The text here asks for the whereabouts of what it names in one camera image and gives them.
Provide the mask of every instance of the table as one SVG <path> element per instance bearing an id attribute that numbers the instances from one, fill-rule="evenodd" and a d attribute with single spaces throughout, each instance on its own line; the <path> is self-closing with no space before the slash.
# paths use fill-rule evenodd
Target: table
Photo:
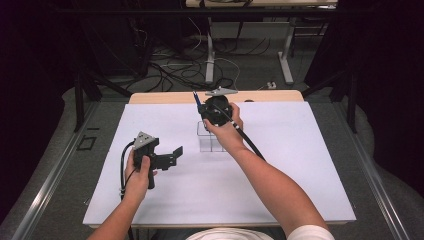
<path id="1" fill-rule="evenodd" d="M 199 8 L 201 0 L 187 0 L 186 6 Z M 224 7 L 243 7 L 244 2 L 220 3 L 205 0 L 207 8 L 224 8 Z M 337 0 L 253 0 L 249 7 L 309 7 L 309 6 L 329 6 L 337 4 Z M 293 84 L 290 67 L 287 62 L 287 55 L 290 49 L 291 41 L 294 34 L 296 19 L 291 18 L 289 22 L 244 22 L 243 31 L 240 32 L 239 38 L 276 38 L 284 39 L 283 51 L 278 52 L 281 69 L 286 84 Z M 213 38 L 237 38 L 239 31 L 239 23 L 237 22 L 212 22 L 209 18 L 210 33 L 208 33 L 208 60 L 206 66 L 206 83 L 213 82 L 213 69 L 215 52 L 213 51 Z"/>
<path id="2" fill-rule="evenodd" d="M 198 94 L 201 101 L 207 98 Z M 356 219 L 300 92 L 245 91 L 228 98 L 240 106 L 245 132 L 267 161 L 304 188 L 328 223 Z M 272 118 L 264 117 L 271 113 Z M 157 154 L 169 153 L 180 145 L 184 154 L 177 166 L 155 176 L 156 187 L 147 193 L 133 227 L 278 225 L 228 153 L 198 151 L 195 129 L 199 120 L 191 92 L 134 94 L 122 115 L 83 223 L 97 227 L 119 204 L 122 149 L 138 131 L 144 131 L 160 138 Z M 275 133 L 280 136 L 277 141 L 271 137 Z"/>

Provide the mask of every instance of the power strip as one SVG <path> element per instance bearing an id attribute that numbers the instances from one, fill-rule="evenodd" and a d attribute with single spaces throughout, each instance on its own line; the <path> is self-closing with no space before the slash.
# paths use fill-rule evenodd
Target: power strip
<path id="1" fill-rule="evenodd" d="M 269 90 L 277 89 L 277 84 L 275 82 L 267 82 L 266 85 L 268 86 Z"/>

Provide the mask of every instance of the white board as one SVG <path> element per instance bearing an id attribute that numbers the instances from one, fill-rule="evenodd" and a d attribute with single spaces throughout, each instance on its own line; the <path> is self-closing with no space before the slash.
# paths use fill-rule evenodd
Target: white board
<path id="1" fill-rule="evenodd" d="M 245 133 L 267 162 L 293 178 L 326 221 L 356 220 L 307 102 L 237 104 Z M 120 156 L 139 131 L 160 139 L 156 154 L 180 146 L 184 153 L 177 166 L 155 176 L 156 187 L 148 190 L 133 225 L 277 224 L 228 153 L 200 151 L 199 121 L 195 104 L 126 105 L 83 224 L 101 224 L 119 204 Z"/>

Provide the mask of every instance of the forearm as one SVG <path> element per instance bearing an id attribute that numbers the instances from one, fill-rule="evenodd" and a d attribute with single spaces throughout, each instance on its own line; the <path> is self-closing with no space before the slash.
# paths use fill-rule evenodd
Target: forearm
<path id="1" fill-rule="evenodd" d="M 124 239 L 138 206 L 122 201 L 88 239 Z"/>
<path id="2" fill-rule="evenodd" d="M 302 225 L 327 228 L 309 197 L 290 177 L 247 148 L 228 150 L 287 235 Z"/>

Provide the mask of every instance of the handheld controller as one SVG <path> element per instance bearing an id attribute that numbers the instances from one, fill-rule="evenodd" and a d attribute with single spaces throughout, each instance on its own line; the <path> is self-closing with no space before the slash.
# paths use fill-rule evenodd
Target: handheld controller
<path id="1" fill-rule="evenodd" d="M 227 97 L 223 95 L 208 98 L 204 104 L 197 107 L 197 111 L 202 116 L 202 119 L 208 119 L 215 126 L 226 124 L 229 121 L 227 116 L 231 117 L 233 115 L 233 108 L 229 104 Z"/>
<path id="2" fill-rule="evenodd" d="M 154 152 L 157 145 L 159 145 L 159 138 L 152 137 L 144 132 L 140 132 L 134 141 L 134 167 L 140 169 L 143 156 L 150 157 L 148 189 L 155 187 L 153 170 L 162 169 L 166 171 L 171 166 L 176 166 L 177 158 L 183 155 L 182 146 L 175 149 L 172 154 L 156 155 Z"/>

